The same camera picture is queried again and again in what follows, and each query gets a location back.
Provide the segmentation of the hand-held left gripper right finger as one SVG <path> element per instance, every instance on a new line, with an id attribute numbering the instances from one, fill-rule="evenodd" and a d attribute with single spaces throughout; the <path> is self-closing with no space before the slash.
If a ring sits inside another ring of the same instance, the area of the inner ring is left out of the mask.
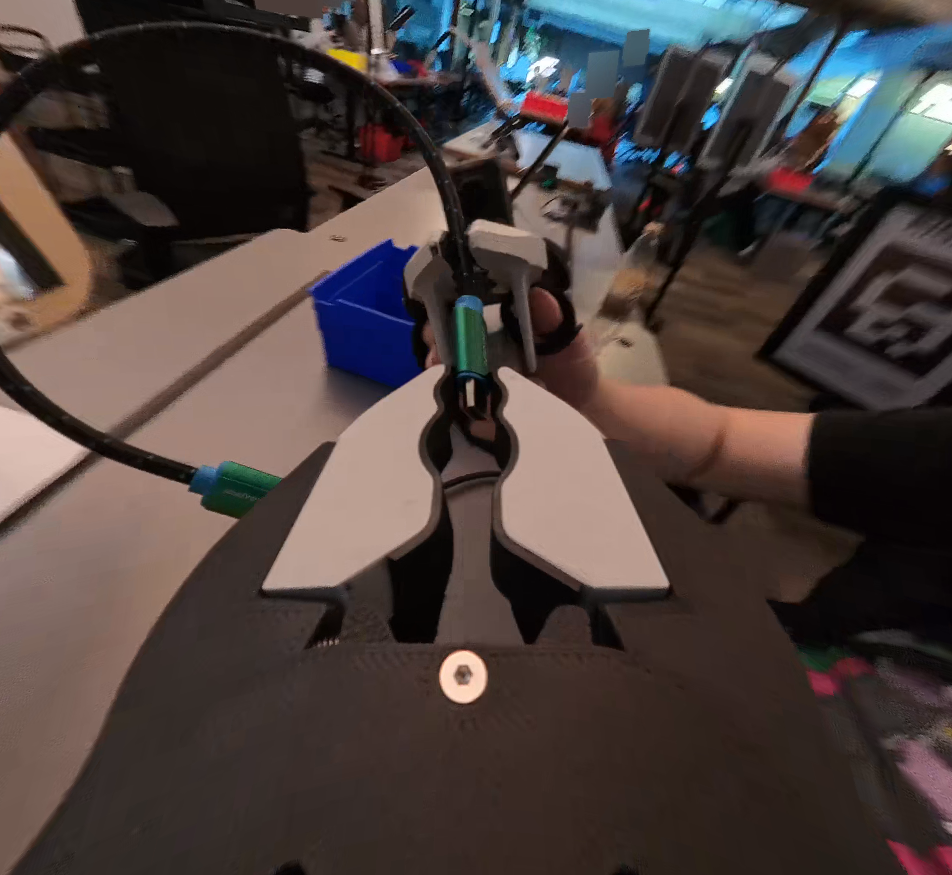
<path id="1" fill-rule="evenodd" d="M 497 539 L 573 590 L 669 590 L 601 432 L 514 369 L 497 381 L 510 440 L 493 506 Z"/>

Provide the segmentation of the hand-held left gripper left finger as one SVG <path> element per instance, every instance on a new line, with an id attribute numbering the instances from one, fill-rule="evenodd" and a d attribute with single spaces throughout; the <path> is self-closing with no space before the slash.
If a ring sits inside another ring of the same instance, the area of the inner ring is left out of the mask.
<path id="1" fill-rule="evenodd" d="M 451 458 L 446 386 L 446 367 L 425 369 L 340 435 L 264 590 L 342 590 L 434 535 Z"/>

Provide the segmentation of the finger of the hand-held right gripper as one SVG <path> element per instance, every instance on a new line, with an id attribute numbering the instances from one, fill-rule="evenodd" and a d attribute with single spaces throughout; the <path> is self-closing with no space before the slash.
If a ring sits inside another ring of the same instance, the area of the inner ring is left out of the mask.
<path id="1" fill-rule="evenodd" d="M 523 348 L 528 374 L 538 368 L 530 311 L 530 290 L 548 266 L 543 238 L 515 226 L 476 220 L 469 229 L 470 252 L 478 266 L 502 292 L 508 315 L 515 321 L 515 341 Z"/>
<path id="2" fill-rule="evenodd" d="M 439 242 L 422 245 L 406 265 L 406 310 L 413 321 L 412 349 L 421 369 L 427 368 L 432 351 L 453 366 L 455 301 L 453 274 Z"/>

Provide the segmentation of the person's right hand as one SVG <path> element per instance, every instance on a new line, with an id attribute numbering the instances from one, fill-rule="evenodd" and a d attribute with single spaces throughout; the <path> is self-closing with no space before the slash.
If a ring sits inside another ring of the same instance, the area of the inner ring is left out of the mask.
<path id="1" fill-rule="evenodd" d="M 554 298 L 541 289 L 530 290 L 530 311 L 534 333 L 550 332 L 561 321 Z M 537 358 L 536 378 L 541 385 L 602 431 L 596 416 L 601 377 L 587 335 L 581 330 L 562 352 Z"/>

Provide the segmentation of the blue plastic bin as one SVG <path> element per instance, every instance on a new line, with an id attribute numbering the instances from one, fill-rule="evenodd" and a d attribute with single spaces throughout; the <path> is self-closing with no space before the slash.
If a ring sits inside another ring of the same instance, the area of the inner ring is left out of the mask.
<path id="1" fill-rule="evenodd" d="M 383 241 L 309 287 L 329 367 L 392 388 L 419 374 L 403 297 L 404 270 L 417 250 Z"/>

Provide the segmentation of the red storage bin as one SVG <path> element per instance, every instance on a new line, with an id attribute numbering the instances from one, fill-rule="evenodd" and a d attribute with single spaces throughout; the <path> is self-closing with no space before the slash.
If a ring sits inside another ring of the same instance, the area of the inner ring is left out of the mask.
<path id="1" fill-rule="evenodd" d="M 407 136 L 390 127 L 366 123 L 359 129 L 361 160 L 374 165 L 387 165 L 398 161 L 407 146 Z"/>

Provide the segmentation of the grey monitor back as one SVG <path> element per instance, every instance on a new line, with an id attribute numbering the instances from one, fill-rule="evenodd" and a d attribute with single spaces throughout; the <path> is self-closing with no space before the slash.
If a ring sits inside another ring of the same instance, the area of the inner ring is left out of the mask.
<path id="1" fill-rule="evenodd" d="M 716 62 L 686 48 L 668 48 L 640 116 L 638 144 L 684 151 L 695 136 L 718 80 Z"/>
<path id="2" fill-rule="evenodd" d="M 700 154 L 700 167 L 731 172 L 748 166 L 777 121 L 792 83 L 792 76 L 783 70 L 745 69 L 721 106 L 719 121 Z"/>

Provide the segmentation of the black office chair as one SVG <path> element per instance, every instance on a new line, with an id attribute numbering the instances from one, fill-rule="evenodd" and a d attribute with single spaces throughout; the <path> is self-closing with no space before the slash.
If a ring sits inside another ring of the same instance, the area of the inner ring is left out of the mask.
<path id="1" fill-rule="evenodd" d="M 173 241 L 304 231 L 312 191 L 280 64 L 284 41 L 242 27 L 131 25 L 89 49 L 138 191 Z"/>

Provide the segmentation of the black framed marker sign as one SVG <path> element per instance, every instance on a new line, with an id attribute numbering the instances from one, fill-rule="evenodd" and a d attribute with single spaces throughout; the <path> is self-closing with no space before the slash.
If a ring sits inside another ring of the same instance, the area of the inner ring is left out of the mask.
<path id="1" fill-rule="evenodd" d="M 757 357 L 836 405 L 950 405 L 950 203 L 880 193 Z"/>

